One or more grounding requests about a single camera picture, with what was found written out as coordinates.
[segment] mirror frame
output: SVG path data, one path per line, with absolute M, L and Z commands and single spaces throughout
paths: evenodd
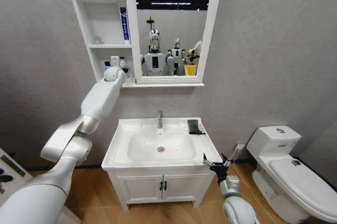
M 141 67 L 141 51 L 138 33 L 136 0 L 126 0 L 129 29 L 131 35 L 132 58 L 137 85 L 151 86 L 204 86 L 202 83 L 209 53 L 214 22 L 216 18 L 219 0 L 210 0 L 207 9 L 205 29 L 203 33 L 203 44 L 200 59 L 195 76 L 143 76 Z

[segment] white sink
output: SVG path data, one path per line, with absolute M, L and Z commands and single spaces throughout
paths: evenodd
M 135 161 L 173 161 L 195 157 L 189 134 L 182 132 L 139 133 L 131 137 L 127 156 Z
M 102 168 L 202 165 L 203 153 L 220 162 L 207 133 L 189 134 L 189 119 L 197 119 L 199 129 L 206 132 L 200 118 L 163 118 L 161 134 L 157 118 L 119 120 Z

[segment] black towel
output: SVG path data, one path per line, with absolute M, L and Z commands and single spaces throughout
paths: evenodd
M 198 120 L 188 120 L 190 134 L 206 134 L 199 130 Z

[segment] toilet lid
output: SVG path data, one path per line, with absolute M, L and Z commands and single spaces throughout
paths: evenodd
M 274 160 L 269 166 L 309 206 L 326 215 L 337 216 L 337 193 L 299 160 Z

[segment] shelf cabinet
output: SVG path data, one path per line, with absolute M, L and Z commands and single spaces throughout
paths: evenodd
M 132 46 L 125 44 L 119 5 L 126 6 L 126 0 L 72 0 L 81 28 L 89 59 L 97 81 L 102 79 L 105 62 L 111 56 L 125 57 L 131 77 L 123 86 L 135 85 L 133 74 Z M 95 36 L 102 43 L 96 44 Z

